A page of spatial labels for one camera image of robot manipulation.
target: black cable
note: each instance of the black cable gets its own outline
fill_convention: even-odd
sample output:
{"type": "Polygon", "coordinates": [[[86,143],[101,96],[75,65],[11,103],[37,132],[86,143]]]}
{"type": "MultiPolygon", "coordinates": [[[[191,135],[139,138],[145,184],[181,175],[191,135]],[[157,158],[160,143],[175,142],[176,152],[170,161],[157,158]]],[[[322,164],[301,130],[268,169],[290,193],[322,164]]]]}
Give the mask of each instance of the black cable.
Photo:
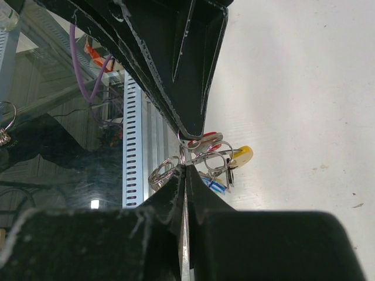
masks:
{"type": "Polygon", "coordinates": [[[75,109],[75,110],[73,110],[73,111],[71,111],[71,112],[69,112],[68,114],[63,114],[63,115],[54,115],[54,116],[52,116],[52,117],[66,117],[66,116],[69,116],[70,114],[72,114],[72,113],[74,113],[74,112],[76,112],[76,111],[85,111],[85,110],[88,110],[90,107],[88,107],[88,108],[85,108],[85,109],[75,109]]]}
{"type": "MultiPolygon", "coordinates": [[[[116,98],[107,98],[104,102],[106,102],[106,101],[112,101],[112,100],[116,100],[117,99],[117,97],[116,98]]],[[[76,111],[85,111],[85,110],[88,110],[88,109],[90,109],[90,108],[92,108],[92,107],[97,107],[97,106],[99,106],[99,105],[101,105],[101,104],[91,104],[88,108],[84,108],[84,109],[75,109],[75,110],[73,110],[73,111],[71,111],[71,112],[69,112],[68,114],[63,114],[63,115],[54,115],[54,116],[52,116],[52,117],[66,117],[66,116],[69,116],[70,114],[72,114],[72,113],[74,113],[74,112],[76,112],[76,111]]]]}
{"type": "Polygon", "coordinates": [[[115,67],[115,62],[116,62],[116,59],[113,57],[112,58],[112,65],[111,65],[111,71],[113,71],[113,69],[115,67]]]}
{"type": "MultiPolygon", "coordinates": [[[[66,207],[70,207],[70,202],[69,202],[69,200],[66,196],[66,193],[60,187],[55,187],[55,188],[52,187],[51,189],[49,189],[49,191],[54,190],[54,189],[56,189],[63,196],[63,198],[65,200],[66,207]]],[[[38,193],[40,191],[46,191],[46,190],[45,189],[36,189],[36,190],[30,191],[30,195],[33,196],[35,193],[38,193]]],[[[16,211],[15,211],[16,214],[13,217],[13,222],[18,219],[19,213],[21,212],[21,209],[22,209],[23,205],[26,203],[26,201],[27,201],[27,198],[24,197],[21,200],[21,202],[18,204],[18,206],[16,208],[16,211]]]]}
{"type": "Polygon", "coordinates": [[[33,208],[36,207],[34,198],[32,197],[31,193],[22,189],[22,188],[20,188],[20,187],[11,187],[11,188],[8,188],[6,190],[3,190],[2,192],[0,192],[0,197],[5,195],[6,193],[13,192],[13,191],[18,191],[18,192],[23,193],[28,198],[28,200],[30,201],[32,207],[33,208]]]}

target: small light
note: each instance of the small light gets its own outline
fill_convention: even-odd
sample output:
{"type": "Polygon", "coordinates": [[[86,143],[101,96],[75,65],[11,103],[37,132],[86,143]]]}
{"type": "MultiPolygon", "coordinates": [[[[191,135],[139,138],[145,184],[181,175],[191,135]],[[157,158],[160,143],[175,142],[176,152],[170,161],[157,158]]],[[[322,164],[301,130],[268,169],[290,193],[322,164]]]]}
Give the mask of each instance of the small light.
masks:
{"type": "Polygon", "coordinates": [[[99,209],[99,200],[91,201],[91,209],[99,209]]]}

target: key ring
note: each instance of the key ring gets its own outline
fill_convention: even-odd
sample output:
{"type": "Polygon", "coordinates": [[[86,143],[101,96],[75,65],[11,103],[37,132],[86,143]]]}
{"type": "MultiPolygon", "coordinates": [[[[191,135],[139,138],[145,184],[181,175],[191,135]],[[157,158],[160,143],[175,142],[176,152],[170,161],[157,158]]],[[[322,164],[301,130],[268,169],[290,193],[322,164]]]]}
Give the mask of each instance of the key ring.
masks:
{"type": "Polygon", "coordinates": [[[226,161],[226,159],[224,158],[224,156],[220,152],[217,152],[217,151],[214,151],[214,150],[211,150],[211,151],[208,150],[208,151],[205,151],[205,152],[202,152],[202,153],[198,154],[197,157],[195,157],[195,159],[198,159],[200,157],[204,157],[204,164],[206,165],[207,169],[209,171],[211,171],[211,172],[219,173],[219,172],[223,172],[226,169],[228,169],[227,161],[226,161]],[[211,168],[207,164],[207,156],[212,155],[212,154],[220,156],[223,159],[223,161],[224,161],[224,165],[220,166],[220,167],[217,167],[215,169],[211,168]]]}
{"type": "MultiPolygon", "coordinates": [[[[198,155],[204,151],[207,151],[207,148],[211,146],[212,143],[217,143],[218,141],[223,140],[223,134],[217,132],[210,132],[203,135],[203,137],[199,140],[200,145],[197,148],[192,148],[191,151],[198,155]]],[[[191,148],[198,140],[191,140],[187,146],[191,148]]],[[[211,148],[211,150],[218,150],[221,147],[221,144],[218,144],[211,148]]]]}
{"type": "Polygon", "coordinates": [[[185,150],[182,145],[180,145],[180,164],[185,165],[185,150]]]}
{"type": "Polygon", "coordinates": [[[163,163],[161,163],[151,174],[150,176],[148,177],[148,183],[150,184],[151,188],[153,189],[153,191],[158,191],[164,184],[167,183],[167,181],[169,181],[169,179],[172,177],[173,175],[173,170],[175,169],[173,163],[172,163],[172,160],[173,159],[177,159],[179,160],[179,157],[178,156],[172,156],[170,158],[167,158],[163,161],[163,163]],[[167,165],[171,165],[172,167],[165,171],[164,173],[162,174],[159,174],[160,170],[167,166],[167,165]]]}
{"type": "Polygon", "coordinates": [[[181,131],[178,131],[178,133],[177,133],[177,139],[178,139],[179,143],[180,143],[184,148],[189,149],[189,150],[192,150],[192,149],[195,149],[195,148],[197,148],[198,146],[200,146],[200,141],[199,141],[199,140],[196,140],[197,146],[194,146],[194,147],[192,147],[192,148],[188,147],[187,145],[185,145],[185,144],[182,142],[181,137],[180,137],[180,133],[181,133],[181,131]]]}
{"type": "Polygon", "coordinates": [[[16,121],[17,108],[16,108],[16,106],[13,103],[11,103],[9,101],[0,101],[0,104],[10,104],[10,105],[13,106],[13,110],[14,110],[14,117],[11,120],[11,122],[8,124],[8,126],[6,126],[6,128],[0,128],[0,146],[3,146],[3,145],[6,145],[8,142],[10,142],[11,139],[12,139],[8,135],[8,133],[6,132],[6,130],[8,130],[14,124],[14,122],[16,121]]]}
{"type": "MultiPolygon", "coordinates": [[[[238,152],[241,152],[242,150],[240,149],[234,149],[233,152],[234,153],[238,153],[238,152]]],[[[218,153],[220,153],[221,155],[230,155],[232,153],[232,151],[229,149],[229,150],[223,150],[223,151],[217,151],[218,153]]],[[[200,164],[201,162],[204,161],[204,158],[206,158],[207,160],[209,159],[212,159],[212,158],[215,158],[217,157],[217,155],[205,155],[205,156],[200,156],[199,158],[198,157],[195,157],[194,159],[192,160],[189,160],[186,162],[186,165],[197,165],[197,164],[200,164]]]]}
{"type": "Polygon", "coordinates": [[[209,148],[207,148],[207,151],[210,151],[213,147],[215,147],[216,145],[219,145],[219,144],[227,145],[227,146],[230,148],[230,150],[231,150],[231,154],[229,154],[229,159],[230,159],[230,162],[232,162],[232,160],[233,160],[233,155],[234,155],[234,149],[233,149],[233,147],[232,147],[228,142],[226,142],[225,140],[220,140],[220,141],[218,141],[218,142],[213,143],[212,145],[210,145],[209,148]]]}

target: yellow key tag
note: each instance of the yellow key tag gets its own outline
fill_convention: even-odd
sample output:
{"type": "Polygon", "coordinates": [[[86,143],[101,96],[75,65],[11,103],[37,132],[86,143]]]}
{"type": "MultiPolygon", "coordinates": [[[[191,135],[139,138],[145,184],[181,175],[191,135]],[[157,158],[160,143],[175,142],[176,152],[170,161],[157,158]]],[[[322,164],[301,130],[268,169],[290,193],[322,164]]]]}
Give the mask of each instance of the yellow key tag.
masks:
{"type": "Polygon", "coordinates": [[[239,167],[244,166],[254,156],[253,150],[247,145],[239,148],[239,150],[241,151],[236,152],[233,155],[232,162],[230,162],[230,165],[229,165],[231,168],[237,168],[237,167],[239,168],[239,167]]]}

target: orange object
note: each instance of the orange object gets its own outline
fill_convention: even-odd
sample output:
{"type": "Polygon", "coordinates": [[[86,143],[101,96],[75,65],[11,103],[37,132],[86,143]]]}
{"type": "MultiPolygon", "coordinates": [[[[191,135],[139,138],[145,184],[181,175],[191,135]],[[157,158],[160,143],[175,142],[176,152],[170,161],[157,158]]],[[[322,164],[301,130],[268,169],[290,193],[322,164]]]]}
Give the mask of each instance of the orange object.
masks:
{"type": "MultiPolygon", "coordinates": [[[[92,48],[90,46],[90,44],[88,43],[88,40],[86,39],[86,44],[84,46],[84,51],[90,55],[90,57],[93,59],[93,62],[95,62],[96,65],[98,65],[99,67],[102,67],[103,66],[103,63],[105,61],[105,58],[101,57],[99,55],[99,53],[97,51],[95,51],[94,48],[92,48]]],[[[105,68],[104,72],[112,72],[113,70],[111,70],[110,68],[108,68],[108,66],[105,68]]]]}

